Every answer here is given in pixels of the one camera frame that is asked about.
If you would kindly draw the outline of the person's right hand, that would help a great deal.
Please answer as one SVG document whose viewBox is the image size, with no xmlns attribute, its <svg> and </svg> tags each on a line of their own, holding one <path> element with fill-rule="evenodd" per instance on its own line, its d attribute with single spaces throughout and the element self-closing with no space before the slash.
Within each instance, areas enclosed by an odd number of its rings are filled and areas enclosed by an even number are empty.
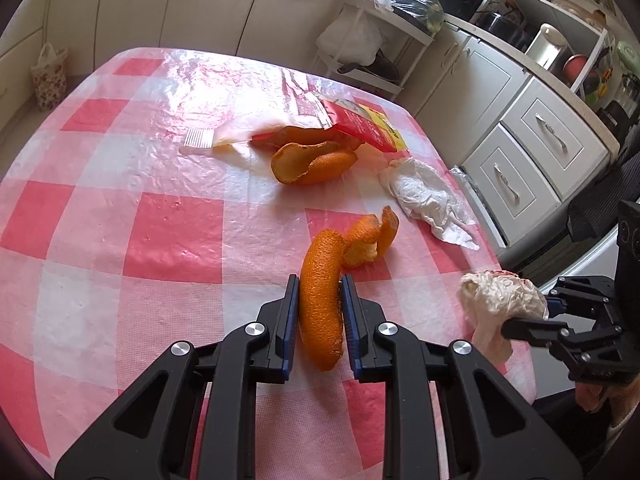
<svg viewBox="0 0 640 480">
<path fill-rule="evenodd" d="M 610 402 L 613 426 L 620 424 L 639 404 L 639 378 L 629 385 L 602 386 L 576 382 L 575 398 L 585 411 L 595 413 L 606 401 Z"/>
</svg>

